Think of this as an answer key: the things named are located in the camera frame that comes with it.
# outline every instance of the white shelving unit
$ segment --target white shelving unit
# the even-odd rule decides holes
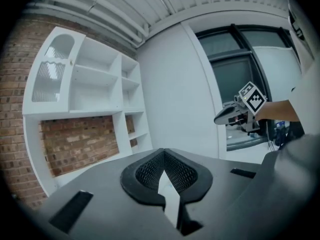
[[[99,162],[152,149],[139,63],[84,34],[56,27],[40,48],[26,83],[23,126],[27,152],[47,196],[79,173],[51,176],[38,134],[41,120],[112,115],[119,154]],[[126,116],[134,133],[128,134]],[[137,140],[131,148],[130,140]]]

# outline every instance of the white ceiling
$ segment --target white ceiling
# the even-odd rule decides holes
[[[26,13],[67,18],[136,48],[186,19],[221,11],[256,11],[288,17],[287,0],[33,0]]]

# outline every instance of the pipe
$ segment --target pipe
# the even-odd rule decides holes
[[[103,19],[104,21],[116,26],[123,32],[125,32],[128,36],[136,40],[138,43],[142,42],[142,38],[137,36],[134,32],[132,32],[130,29],[128,29],[126,26],[115,20],[114,18],[108,16],[107,14],[103,13],[102,11],[92,8],[91,5],[87,5],[83,2],[80,2],[78,0],[51,0],[55,2],[59,2],[62,4],[70,5],[73,7],[76,7],[78,9],[84,10],[86,12],[90,11],[91,14],[98,16],[99,18]]]
[[[52,10],[56,10],[56,11],[60,11],[60,12],[63,12],[63,13],[66,13],[66,14],[70,14],[70,15],[73,15],[73,16],[76,16],[76,17],[79,17],[81,19],[84,19],[88,22],[91,22],[93,24],[96,24],[114,34],[116,34],[117,36],[121,37],[123,40],[127,41],[128,43],[130,43],[133,47],[135,48],[138,48],[138,46],[140,47],[140,45],[142,45],[142,43],[145,43],[145,41],[143,40],[140,44],[136,44],[134,42],[132,42],[129,38],[125,37],[123,34],[117,32],[116,30],[114,30],[113,28],[93,19],[93,18],[90,18],[88,16],[85,16],[81,13],[78,13],[78,12],[75,12],[73,10],[69,10],[69,9],[65,9],[65,8],[62,8],[62,7],[59,7],[59,6],[56,6],[56,5],[52,5],[52,4],[48,4],[48,3],[42,3],[42,2],[29,2],[26,4],[26,6],[29,6],[29,7],[41,7],[41,8],[47,8],[47,9],[52,9]]]
[[[145,37],[148,37],[149,35],[149,29],[145,30],[143,27],[141,27],[139,24],[137,24],[134,20],[132,20],[128,15],[126,15],[123,11],[118,9],[113,4],[109,3],[106,0],[93,0],[95,3],[103,6],[104,8],[107,8],[109,11],[113,12],[114,14],[121,17],[124,21],[126,21],[128,24],[130,24],[132,27],[134,27],[137,31],[141,32]]]

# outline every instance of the human arm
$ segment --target human arm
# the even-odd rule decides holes
[[[256,121],[261,119],[300,121],[289,100],[266,102],[255,117]]]

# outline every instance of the black slot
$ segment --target black slot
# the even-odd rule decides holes
[[[256,176],[256,173],[253,172],[253,171],[241,170],[241,169],[238,169],[238,168],[232,169],[230,171],[230,173],[236,174],[236,175],[240,175],[240,176],[243,176],[243,177],[247,177],[247,178],[250,178],[250,179],[253,179]]]
[[[93,196],[89,192],[79,191],[49,222],[62,232],[68,233]]]

